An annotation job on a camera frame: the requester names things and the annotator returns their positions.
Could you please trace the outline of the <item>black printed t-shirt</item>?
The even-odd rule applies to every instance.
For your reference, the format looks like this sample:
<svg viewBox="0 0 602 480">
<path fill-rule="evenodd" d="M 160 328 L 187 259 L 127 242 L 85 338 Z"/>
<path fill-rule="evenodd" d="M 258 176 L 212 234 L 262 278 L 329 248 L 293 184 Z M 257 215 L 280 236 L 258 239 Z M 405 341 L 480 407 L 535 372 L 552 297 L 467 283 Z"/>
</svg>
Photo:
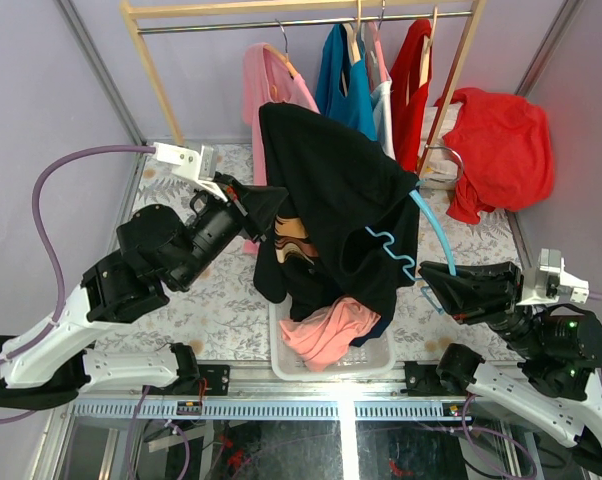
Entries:
<svg viewBox="0 0 602 480">
<path fill-rule="evenodd" d="M 415 282 L 417 176 L 306 108 L 267 103 L 259 123 L 267 184 L 288 197 L 259 246 L 256 290 L 271 303 L 290 296 L 295 321 L 348 296 L 391 322 L 398 289 Z"/>
</svg>

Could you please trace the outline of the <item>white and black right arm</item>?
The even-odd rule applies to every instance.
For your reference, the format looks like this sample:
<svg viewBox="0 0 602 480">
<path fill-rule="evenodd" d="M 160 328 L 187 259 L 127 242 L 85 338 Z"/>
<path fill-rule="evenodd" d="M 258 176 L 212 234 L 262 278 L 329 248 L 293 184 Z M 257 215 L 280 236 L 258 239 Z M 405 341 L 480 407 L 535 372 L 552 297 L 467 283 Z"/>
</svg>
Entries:
<svg viewBox="0 0 602 480">
<path fill-rule="evenodd" d="M 419 273 L 446 314 L 485 324 L 521 357 L 520 383 L 470 347 L 450 344 L 437 367 L 448 394 L 475 394 L 522 417 L 602 477 L 602 324 L 583 309 L 589 284 L 568 273 L 557 250 L 536 266 L 511 262 L 459 266 L 424 262 Z"/>
</svg>

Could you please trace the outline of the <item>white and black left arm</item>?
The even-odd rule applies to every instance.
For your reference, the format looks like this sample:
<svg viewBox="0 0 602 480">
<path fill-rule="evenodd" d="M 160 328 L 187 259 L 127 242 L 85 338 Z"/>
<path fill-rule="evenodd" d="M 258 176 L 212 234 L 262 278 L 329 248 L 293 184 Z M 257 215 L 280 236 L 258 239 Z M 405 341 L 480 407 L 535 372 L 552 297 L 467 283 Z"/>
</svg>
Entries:
<svg viewBox="0 0 602 480">
<path fill-rule="evenodd" d="M 236 237 L 264 240 L 288 195 L 230 175 L 217 174 L 214 185 L 191 199 L 188 221 L 166 205 L 139 210 L 118 227 L 118 249 L 83 274 L 60 314 L 20 336 L 0 335 L 0 408 L 47 410 L 92 390 L 196 392 L 201 375 L 186 344 L 136 354 L 93 345 L 167 306 L 169 293 L 188 291 Z"/>
</svg>

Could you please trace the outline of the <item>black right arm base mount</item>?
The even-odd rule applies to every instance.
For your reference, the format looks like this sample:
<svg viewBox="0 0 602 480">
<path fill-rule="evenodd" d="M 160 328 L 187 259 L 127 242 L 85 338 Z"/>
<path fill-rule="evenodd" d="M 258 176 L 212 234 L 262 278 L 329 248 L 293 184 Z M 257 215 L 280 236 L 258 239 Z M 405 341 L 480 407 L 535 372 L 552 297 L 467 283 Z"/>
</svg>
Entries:
<svg viewBox="0 0 602 480">
<path fill-rule="evenodd" d="M 451 343 L 437 365 L 404 363 L 409 396 L 465 396 L 467 387 L 475 382 L 474 374 L 485 359 L 466 345 Z"/>
</svg>

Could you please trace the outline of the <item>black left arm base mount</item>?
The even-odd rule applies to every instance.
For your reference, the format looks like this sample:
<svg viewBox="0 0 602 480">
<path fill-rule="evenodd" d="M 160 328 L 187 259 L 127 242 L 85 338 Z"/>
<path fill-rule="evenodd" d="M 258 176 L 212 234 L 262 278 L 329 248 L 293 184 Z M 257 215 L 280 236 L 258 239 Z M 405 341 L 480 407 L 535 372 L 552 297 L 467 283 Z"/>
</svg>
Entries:
<svg viewBox="0 0 602 480">
<path fill-rule="evenodd" d="M 170 351 L 177 361 L 177 379 L 167 387 L 172 395 L 226 396 L 230 382 L 230 366 L 204 364 L 200 366 L 194 350 L 182 343 L 172 344 Z"/>
</svg>

